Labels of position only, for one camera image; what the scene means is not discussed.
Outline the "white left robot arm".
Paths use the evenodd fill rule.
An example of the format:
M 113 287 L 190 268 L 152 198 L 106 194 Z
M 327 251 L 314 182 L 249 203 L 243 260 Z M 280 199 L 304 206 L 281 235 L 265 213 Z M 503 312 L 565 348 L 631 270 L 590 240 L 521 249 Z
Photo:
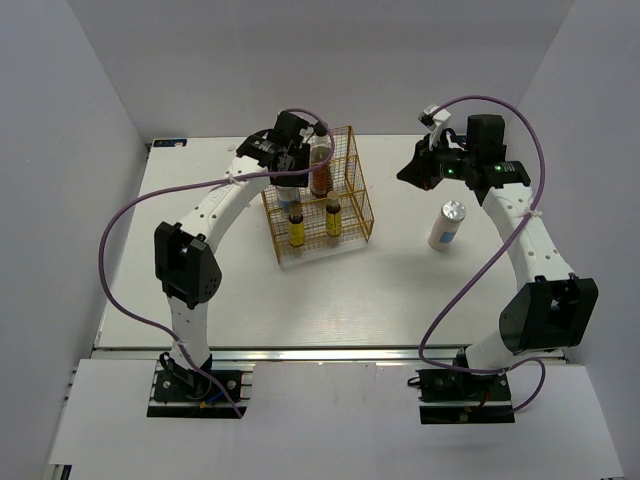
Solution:
M 175 224 L 161 223 L 154 232 L 155 275 L 160 280 L 178 336 L 170 352 L 171 368 L 180 370 L 177 387 L 199 399 L 211 387 L 207 343 L 208 302 L 221 286 L 215 253 L 238 216 L 273 180 L 267 172 L 305 170 L 310 145 L 302 132 L 311 123 L 292 112 L 278 114 L 273 128 L 253 134 L 236 150 L 224 183 L 210 190 Z

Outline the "white bead jar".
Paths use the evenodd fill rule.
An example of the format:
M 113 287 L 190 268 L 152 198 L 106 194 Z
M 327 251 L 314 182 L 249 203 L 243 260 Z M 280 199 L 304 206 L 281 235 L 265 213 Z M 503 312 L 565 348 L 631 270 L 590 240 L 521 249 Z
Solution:
M 276 186 L 276 197 L 279 207 L 288 213 L 293 203 L 300 201 L 300 192 L 297 187 Z
M 463 203 L 455 200 L 444 203 L 428 237 L 429 246 L 437 251 L 448 249 L 465 217 L 466 207 Z

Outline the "yellow label bottle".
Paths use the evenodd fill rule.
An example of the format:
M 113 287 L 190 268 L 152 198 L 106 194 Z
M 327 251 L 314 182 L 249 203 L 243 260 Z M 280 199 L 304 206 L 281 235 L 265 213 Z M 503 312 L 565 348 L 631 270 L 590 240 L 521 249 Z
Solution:
M 342 231 L 341 205 L 339 194 L 335 191 L 327 193 L 326 232 L 331 237 L 338 237 Z
M 305 242 L 304 216 L 300 209 L 290 208 L 289 217 L 289 244 L 292 247 L 300 247 Z

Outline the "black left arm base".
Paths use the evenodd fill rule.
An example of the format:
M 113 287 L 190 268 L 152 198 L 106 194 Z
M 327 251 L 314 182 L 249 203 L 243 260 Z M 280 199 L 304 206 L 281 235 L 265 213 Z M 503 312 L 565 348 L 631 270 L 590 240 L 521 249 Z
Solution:
M 221 384 L 238 411 L 244 414 L 251 394 L 251 373 L 229 367 L 222 370 L 212 369 L 211 358 L 205 362 L 203 369 Z M 162 353 L 156 363 L 146 416 L 173 419 L 240 419 L 217 384 L 199 372 L 177 365 L 168 352 Z

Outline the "red label sauce bottle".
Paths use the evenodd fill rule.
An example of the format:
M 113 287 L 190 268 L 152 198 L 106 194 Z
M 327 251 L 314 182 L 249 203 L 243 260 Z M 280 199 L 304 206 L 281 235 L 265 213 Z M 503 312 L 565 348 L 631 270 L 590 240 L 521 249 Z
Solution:
M 312 139 L 310 151 L 310 165 L 323 163 L 330 153 L 331 142 L 328 135 L 315 136 Z M 324 164 L 310 172 L 309 188 L 316 198 L 325 198 L 333 190 L 333 177 L 330 164 Z

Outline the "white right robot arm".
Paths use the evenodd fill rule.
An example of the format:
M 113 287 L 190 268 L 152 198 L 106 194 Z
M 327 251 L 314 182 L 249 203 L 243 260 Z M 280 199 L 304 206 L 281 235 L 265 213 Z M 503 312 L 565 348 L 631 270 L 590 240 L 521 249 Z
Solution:
M 575 347 L 584 337 L 599 291 L 563 259 L 536 211 L 530 177 L 506 158 L 505 122 L 499 115 L 471 115 L 464 138 L 448 127 L 450 114 L 430 106 L 419 116 L 428 129 L 398 179 L 431 190 L 444 179 L 474 192 L 503 241 L 517 293 L 496 330 L 466 347 L 451 374 L 453 390 L 472 399 L 488 385 L 487 374 L 505 371 L 527 354 Z

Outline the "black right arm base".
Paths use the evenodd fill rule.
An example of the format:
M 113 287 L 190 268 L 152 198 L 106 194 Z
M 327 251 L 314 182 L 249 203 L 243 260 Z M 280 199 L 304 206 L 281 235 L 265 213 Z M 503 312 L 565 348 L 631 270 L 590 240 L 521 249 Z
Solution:
M 420 369 L 407 380 L 419 392 L 423 425 L 515 422 L 505 373 L 479 375 L 449 369 Z

